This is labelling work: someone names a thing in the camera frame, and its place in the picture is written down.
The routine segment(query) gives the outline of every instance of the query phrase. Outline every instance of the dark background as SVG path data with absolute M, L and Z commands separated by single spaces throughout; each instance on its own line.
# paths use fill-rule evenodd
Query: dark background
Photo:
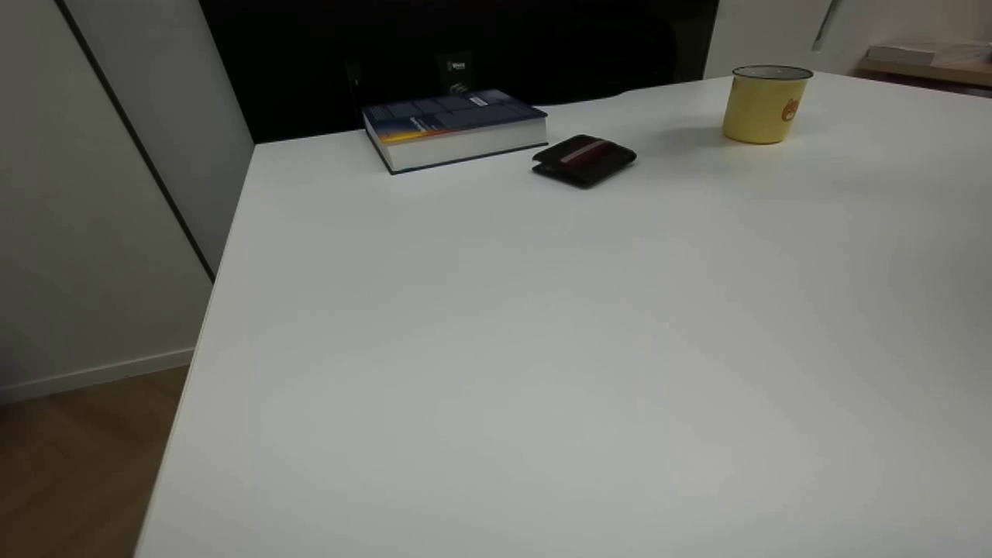
M 202 0 L 256 141 L 369 103 L 501 86 L 537 105 L 705 75 L 718 0 Z

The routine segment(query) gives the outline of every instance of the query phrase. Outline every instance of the wallet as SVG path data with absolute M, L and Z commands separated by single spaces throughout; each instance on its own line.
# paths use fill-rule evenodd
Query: wallet
M 639 154 L 629 152 L 627 145 L 581 135 L 581 136 L 572 136 L 559 145 L 537 152 L 535 161 L 540 161 L 540 166 L 535 169 L 535 173 L 543 173 L 543 178 L 581 187 L 581 189 L 593 189 L 604 178 L 633 166 L 637 158 Z

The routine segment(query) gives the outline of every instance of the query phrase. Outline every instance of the cup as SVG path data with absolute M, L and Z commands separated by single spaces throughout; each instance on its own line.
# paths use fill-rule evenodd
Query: cup
M 794 127 L 808 78 L 813 72 L 796 66 L 735 69 L 722 136 L 758 145 L 782 142 Z

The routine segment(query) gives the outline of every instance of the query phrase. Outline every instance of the white table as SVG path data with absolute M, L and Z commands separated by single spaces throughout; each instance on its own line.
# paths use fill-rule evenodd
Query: white table
M 992 103 L 549 110 L 639 166 L 260 145 L 142 558 L 988 558 Z

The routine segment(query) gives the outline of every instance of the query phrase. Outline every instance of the blue book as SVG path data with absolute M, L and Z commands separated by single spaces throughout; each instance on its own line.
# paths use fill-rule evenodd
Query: blue book
M 369 105 L 363 120 L 395 173 L 549 142 L 547 111 L 504 89 Z

